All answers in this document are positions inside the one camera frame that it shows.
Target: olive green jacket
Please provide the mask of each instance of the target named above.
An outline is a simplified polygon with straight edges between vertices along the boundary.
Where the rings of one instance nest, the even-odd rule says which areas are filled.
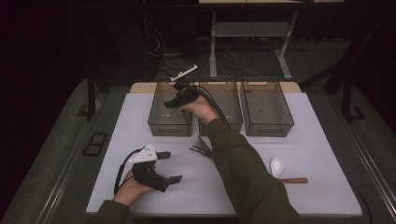
[[[221,119],[206,126],[213,159],[241,224],[301,223],[290,205],[284,185],[266,170],[262,158],[244,135]],[[129,208],[105,201],[88,223],[124,223]]]

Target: floor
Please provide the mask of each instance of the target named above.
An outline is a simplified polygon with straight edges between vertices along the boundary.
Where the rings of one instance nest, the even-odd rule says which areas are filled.
[[[186,59],[169,47],[167,61],[159,66],[157,77],[175,76],[177,70],[194,64],[199,69],[191,76],[208,76],[209,45],[205,38],[199,41],[199,54],[195,59]],[[274,54],[280,44],[281,40],[277,38],[220,38],[217,44],[218,76],[269,76],[282,80]],[[292,81],[301,83],[336,63],[348,44],[347,40],[341,39],[291,41],[285,57]],[[350,186],[356,191],[363,216],[304,217],[304,221],[312,224],[396,223],[396,217],[389,209],[395,204],[394,197],[387,202],[385,190],[379,190],[384,186],[393,191],[396,189],[392,175],[396,169],[396,135],[356,88],[352,93],[352,106],[358,106],[366,120],[347,123],[340,113],[342,93],[326,94],[323,90],[326,81],[327,78],[323,78],[302,91],[308,94],[333,152]],[[97,112],[92,121],[87,122],[81,113],[86,110],[86,86],[84,80],[70,95],[1,223],[81,223],[91,216],[85,213],[85,208],[129,87],[114,87],[109,93],[97,92]],[[83,156],[81,151],[93,133],[107,133],[102,152],[97,157]],[[370,156],[385,184],[362,162],[362,154]],[[134,222],[238,223],[235,218],[154,218]]]

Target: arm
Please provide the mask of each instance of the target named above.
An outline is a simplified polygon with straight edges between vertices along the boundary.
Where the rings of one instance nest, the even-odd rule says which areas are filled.
[[[267,172],[244,135],[229,129],[201,96],[180,109],[204,122],[216,168],[241,223],[301,222],[284,185]]]
[[[124,224],[130,212],[129,207],[142,195],[154,190],[135,181],[130,171],[113,200],[104,201],[96,215],[85,224]]]

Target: plastic storage bin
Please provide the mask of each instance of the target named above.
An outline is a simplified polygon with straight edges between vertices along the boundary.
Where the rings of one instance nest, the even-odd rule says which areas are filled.
[[[192,113],[168,109],[163,102],[176,97],[173,83],[157,82],[148,116],[148,126],[153,136],[192,136]]]
[[[230,127],[240,132],[243,120],[235,77],[200,77],[198,81],[200,90],[210,93]],[[206,136],[204,124],[198,122],[199,134]]]
[[[240,96],[247,136],[288,135],[294,120],[275,77],[243,77]]]

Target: hand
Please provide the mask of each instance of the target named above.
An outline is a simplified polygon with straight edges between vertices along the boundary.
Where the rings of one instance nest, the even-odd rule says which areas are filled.
[[[142,195],[154,190],[155,189],[152,189],[147,185],[142,185],[134,180],[132,172],[130,171],[125,176],[124,182],[120,186],[119,191],[117,191],[116,195],[114,195],[113,201],[117,203],[123,203],[129,207]]]
[[[178,109],[190,110],[204,125],[208,124],[212,119],[219,117],[215,110],[213,110],[212,105],[202,95],[198,96],[194,102],[183,105]]]

